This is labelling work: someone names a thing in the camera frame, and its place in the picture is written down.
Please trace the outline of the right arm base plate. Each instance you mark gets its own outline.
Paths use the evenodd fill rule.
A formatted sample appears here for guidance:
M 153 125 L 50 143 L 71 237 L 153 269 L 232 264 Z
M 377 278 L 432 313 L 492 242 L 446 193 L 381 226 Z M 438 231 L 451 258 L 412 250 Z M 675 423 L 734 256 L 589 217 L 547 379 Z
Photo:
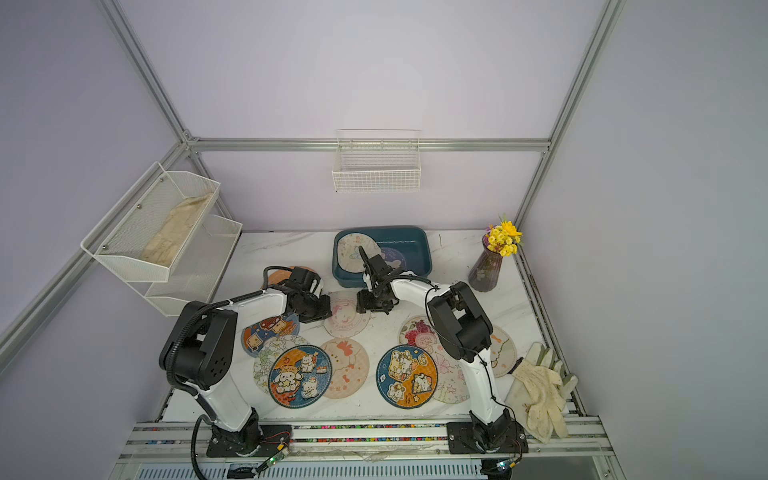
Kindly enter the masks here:
M 522 455 L 529 452 L 523 427 L 509 409 L 490 423 L 484 423 L 474 414 L 470 421 L 446 424 L 448 447 L 451 454 Z

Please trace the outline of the pink kitty round coaster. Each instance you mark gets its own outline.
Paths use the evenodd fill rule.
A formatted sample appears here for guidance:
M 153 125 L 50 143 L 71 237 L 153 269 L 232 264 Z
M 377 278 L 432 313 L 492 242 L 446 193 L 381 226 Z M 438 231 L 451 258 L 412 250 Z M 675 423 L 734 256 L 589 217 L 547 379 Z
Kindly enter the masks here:
M 357 294 L 354 291 L 335 291 L 331 292 L 329 297 L 331 316 L 323 322 L 329 335 L 336 338 L 351 338 L 367 327 L 372 314 L 357 310 Z

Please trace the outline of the white butterfly round coaster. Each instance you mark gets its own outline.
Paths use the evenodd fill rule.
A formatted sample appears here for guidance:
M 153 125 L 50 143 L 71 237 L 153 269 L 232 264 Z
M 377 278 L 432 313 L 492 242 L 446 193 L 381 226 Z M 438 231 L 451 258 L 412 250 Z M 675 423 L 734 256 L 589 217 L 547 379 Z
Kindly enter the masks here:
M 342 270 L 349 273 L 362 273 L 365 271 L 360 248 L 363 248 L 368 258 L 381 254 L 381 248 L 376 241 L 363 233 L 350 233 L 338 240 L 336 247 L 337 262 Z

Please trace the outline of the purple bunny round coaster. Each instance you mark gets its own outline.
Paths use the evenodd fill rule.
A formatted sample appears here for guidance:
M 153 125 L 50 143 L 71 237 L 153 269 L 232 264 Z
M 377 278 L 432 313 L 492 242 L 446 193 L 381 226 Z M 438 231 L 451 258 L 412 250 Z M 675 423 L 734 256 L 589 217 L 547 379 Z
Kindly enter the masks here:
M 394 269 L 407 269 L 405 255 L 399 250 L 390 247 L 381 247 L 381 257 L 387 265 Z

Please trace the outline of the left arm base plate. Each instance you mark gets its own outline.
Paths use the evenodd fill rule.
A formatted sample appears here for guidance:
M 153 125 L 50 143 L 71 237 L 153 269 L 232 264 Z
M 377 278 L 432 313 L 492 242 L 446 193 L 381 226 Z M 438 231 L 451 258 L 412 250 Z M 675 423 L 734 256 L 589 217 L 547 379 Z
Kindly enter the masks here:
M 292 431 L 289 424 L 262 424 L 258 413 L 252 410 L 238 431 L 231 432 L 213 424 L 206 455 L 210 458 L 268 458 L 278 452 L 279 445 L 290 443 Z

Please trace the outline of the blue yellow cartoon coaster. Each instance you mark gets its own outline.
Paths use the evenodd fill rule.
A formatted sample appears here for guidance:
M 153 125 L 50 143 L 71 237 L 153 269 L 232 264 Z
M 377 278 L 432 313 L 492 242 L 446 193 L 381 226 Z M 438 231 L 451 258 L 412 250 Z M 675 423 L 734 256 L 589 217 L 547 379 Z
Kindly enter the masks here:
M 376 368 L 376 386 L 390 405 L 405 410 L 428 403 L 436 393 L 439 375 L 433 357 L 416 346 L 389 349 Z

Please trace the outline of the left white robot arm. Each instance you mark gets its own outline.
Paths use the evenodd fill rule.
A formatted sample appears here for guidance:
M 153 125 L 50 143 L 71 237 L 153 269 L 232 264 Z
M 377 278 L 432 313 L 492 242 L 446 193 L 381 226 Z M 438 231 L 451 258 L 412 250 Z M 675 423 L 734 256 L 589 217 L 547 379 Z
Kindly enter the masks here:
M 219 429 L 241 433 L 258 421 L 230 374 L 238 325 L 237 308 L 252 306 L 267 317 L 295 314 L 302 323 L 331 316 L 330 297 L 313 270 L 286 267 L 289 276 L 251 293 L 214 303 L 191 301 L 179 314 L 159 355 L 167 382 L 188 393 Z

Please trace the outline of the teal plastic storage box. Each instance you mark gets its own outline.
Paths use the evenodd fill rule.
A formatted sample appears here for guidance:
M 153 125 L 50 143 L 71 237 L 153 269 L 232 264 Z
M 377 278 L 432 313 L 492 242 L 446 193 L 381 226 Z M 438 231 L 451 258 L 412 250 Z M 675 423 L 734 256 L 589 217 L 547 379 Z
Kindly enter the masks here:
M 428 276 L 433 262 L 426 232 L 416 226 L 380 226 L 347 229 L 334 238 L 331 271 L 344 288 L 362 288 L 363 264 L 358 247 L 372 257 L 379 253 L 393 268 Z

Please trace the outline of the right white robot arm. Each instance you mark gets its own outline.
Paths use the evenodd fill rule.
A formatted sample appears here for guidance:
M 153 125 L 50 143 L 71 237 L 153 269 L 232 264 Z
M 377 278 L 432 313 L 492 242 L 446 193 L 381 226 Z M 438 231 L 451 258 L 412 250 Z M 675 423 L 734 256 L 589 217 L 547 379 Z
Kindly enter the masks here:
M 493 326 L 470 286 L 434 283 L 391 267 L 379 255 L 370 257 L 362 247 L 358 252 L 366 288 L 357 293 L 357 310 L 388 313 L 402 301 L 423 307 L 444 350 L 463 372 L 477 440 L 490 444 L 510 433 L 515 417 L 497 399 L 490 365 Z

